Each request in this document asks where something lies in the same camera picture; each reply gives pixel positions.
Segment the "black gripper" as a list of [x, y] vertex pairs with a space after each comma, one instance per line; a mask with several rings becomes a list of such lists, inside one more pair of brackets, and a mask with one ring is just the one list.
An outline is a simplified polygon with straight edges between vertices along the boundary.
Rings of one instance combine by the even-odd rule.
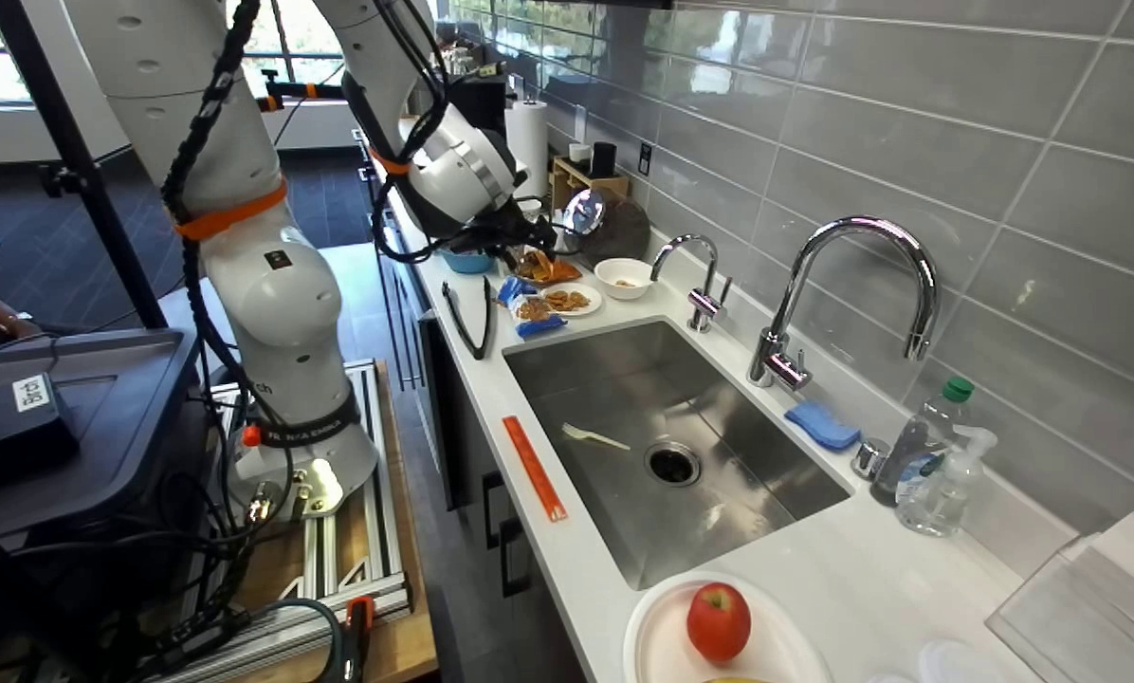
[[504, 248], [554, 248], [554, 229], [527, 220], [517, 203], [485, 208], [474, 222], [446, 238], [452, 250], [504, 250]]

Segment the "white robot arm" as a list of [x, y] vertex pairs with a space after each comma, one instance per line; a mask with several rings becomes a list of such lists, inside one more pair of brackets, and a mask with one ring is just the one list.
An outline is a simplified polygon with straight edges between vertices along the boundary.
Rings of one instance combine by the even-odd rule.
[[[63, 0], [78, 49], [156, 181], [195, 288], [231, 331], [213, 353], [250, 398], [235, 479], [327, 517], [375, 474], [338, 344], [340, 288], [295, 229], [288, 181], [241, 84], [261, 0]], [[314, 0], [343, 55], [343, 102], [381, 189], [432, 250], [542, 248], [517, 208], [504, 139], [458, 114], [423, 0]]]

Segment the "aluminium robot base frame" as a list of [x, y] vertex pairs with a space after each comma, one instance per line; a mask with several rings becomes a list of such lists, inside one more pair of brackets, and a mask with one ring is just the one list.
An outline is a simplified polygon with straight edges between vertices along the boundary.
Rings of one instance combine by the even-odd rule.
[[381, 367], [350, 359], [343, 370], [375, 449], [371, 479], [261, 547], [240, 592], [254, 621], [160, 683], [419, 683], [438, 671]]

